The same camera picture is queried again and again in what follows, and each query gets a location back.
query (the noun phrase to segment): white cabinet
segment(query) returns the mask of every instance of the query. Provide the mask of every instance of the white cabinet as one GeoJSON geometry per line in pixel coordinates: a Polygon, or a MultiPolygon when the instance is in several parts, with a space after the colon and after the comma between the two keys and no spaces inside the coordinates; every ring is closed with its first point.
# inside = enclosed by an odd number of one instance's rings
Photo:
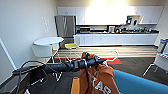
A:
{"type": "Polygon", "coordinates": [[[76,7],[57,7],[58,15],[76,15],[76,7]]]}
{"type": "Polygon", "coordinates": [[[139,24],[157,24],[162,10],[163,6],[146,6],[145,12],[139,24]]]}
{"type": "Polygon", "coordinates": [[[108,45],[108,34],[93,34],[93,45],[108,45]]]}
{"type": "Polygon", "coordinates": [[[74,43],[80,45],[80,35],[74,35],[74,43]]]}
{"type": "Polygon", "coordinates": [[[101,45],[109,45],[109,37],[108,37],[108,34],[103,34],[103,35],[101,35],[101,37],[100,37],[101,39],[100,39],[100,43],[101,43],[101,45]]]}
{"type": "Polygon", "coordinates": [[[79,46],[154,45],[158,34],[77,34],[79,46]]]}
{"type": "Polygon", "coordinates": [[[163,6],[155,6],[154,8],[154,12],[152,14],[152,17],[151,17],[151,23],[152,24],[157,24],[159,19],[160,19],[160,16],[162,14],[162,11],[163,11],[163,6]]]}
{"type": "Polygon", "coordinates": [[[147,40],[145,41],[145,44],[146,45],[154,45],[156,38],[157,38],[157,34],[148,34],[147,40]]]}
{"type": "Polygon", "coordinates": [[[145,6],[127,6],[126,13],[127,15],[144,15],[145,6]]]}
{"type": "Polygon", "coordinates": [[[121,25],[126,22],[127,14],[125,7],[106,7],[106,13],[102,16],[107,25],[121,25]]]}
{"type": "Polygon", "coordinates": [[[125,34],[117,34],[116,45],[123,45],[125,34]]]}
{"type": "Polygon", "coordinates": [[[76,7],[76,25],[85,25],[85,7],[76,7]]]}
{"type": "Polygon", "coordinates": [[[85,7],[85,24],[86,25],[107,25],[105,7],[85,7]]]}
{"type": "Polygon", "coordinates": [[[90,34],[85,35],[85,45],[88,45],[88,46],[93,45],[92,35],[90,35],[90,34]]]}
{"type": "Polygon", "coordinates": [[[109,35],[109,44],[110,45],[115,45],[116,44],[116,39],[117,39],[117,34],[111,34],[109,35]]]}
{"type": "Polygon", "coordinates": [[[93,45],[100,45],[101,37],[100,34],[93,34],[93,45]]]}
{"type": "Polygon", "coordinates": [[[132,45],[133,34],[125,34],[123,45],[132,45]]]}
{"type": "Polygon", "coordinates": [[[91,46],[92,41],[92,34],[80,34],[80,46],[91,46]]]}

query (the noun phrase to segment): white chair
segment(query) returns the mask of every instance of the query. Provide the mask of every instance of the white chair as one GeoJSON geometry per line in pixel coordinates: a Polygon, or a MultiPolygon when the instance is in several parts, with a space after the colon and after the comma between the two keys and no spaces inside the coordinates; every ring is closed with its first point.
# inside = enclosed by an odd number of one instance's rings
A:
{"type": "MultiPolygon", "coordinates": [[[[55,63],[54,56],[57,54],[59,57],[58,50],[53,50],[53,45],[35,45],[35,44],[33,44],[32,49],[33,49],[33,52],[36,57],[40,57],[40,58],[51,57],[53,63],[55,63]]],[[[55,73],[55,75],[56,75],[57,81],[59,81],[59,79],[62,75],[62,72],[60,73],[59,77],[58,77],[57,73],[55,73]]]]}
{"type": "Polygon", "coordinates": [[[165,70],[166,73],[167,73],[167,71],[168,71],[168,56],[164,55],[164,54],[157,54],[154,63],[149,65],[147,70],[144,72],[143,76],[145,76],[145,74],[148,72],[148,70],[150,69],[150,67],[152,65],[156,65],[157,66],[154,72],[156,72],[158,67],[160,67],[163,70],[165,70]]]}

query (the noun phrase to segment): kitchen counter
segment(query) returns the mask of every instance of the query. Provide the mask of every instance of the kitchen counter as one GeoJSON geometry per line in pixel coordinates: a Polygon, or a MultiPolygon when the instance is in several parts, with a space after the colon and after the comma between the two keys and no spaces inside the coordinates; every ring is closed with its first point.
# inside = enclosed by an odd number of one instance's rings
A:
{"type": "Polygon", "coordinates": [[[121,33],[90,32],[90,33],[76,33],[76,34],[156,34],[156,33],[159,33],[159,31],[151,31],[151,32],[122,31],[121,33]]]}

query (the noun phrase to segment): white table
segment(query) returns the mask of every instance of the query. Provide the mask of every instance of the white table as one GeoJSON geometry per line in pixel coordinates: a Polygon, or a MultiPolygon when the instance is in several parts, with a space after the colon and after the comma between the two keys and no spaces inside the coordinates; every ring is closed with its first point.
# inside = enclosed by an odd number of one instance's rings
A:
{"type": "Polygon", "coordinates": [[[62,37],[47,37],[38,39],[34,42],[36,45],[49,45],[49,44],[56,44],[62,42],[64,39],[62,37]]]}

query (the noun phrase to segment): refrigerator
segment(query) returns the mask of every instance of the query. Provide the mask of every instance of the refrigerator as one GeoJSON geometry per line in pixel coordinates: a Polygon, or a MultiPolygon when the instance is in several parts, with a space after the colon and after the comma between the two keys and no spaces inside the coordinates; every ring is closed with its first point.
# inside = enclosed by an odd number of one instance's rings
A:
{"type": "Polygon", "coordinates": [[[59,43],[60,48],[65,48],[66,43],[74,43],[76,16],[55,16],[55,23],[58,37],[64,38],[64,41],[59,43]]]}

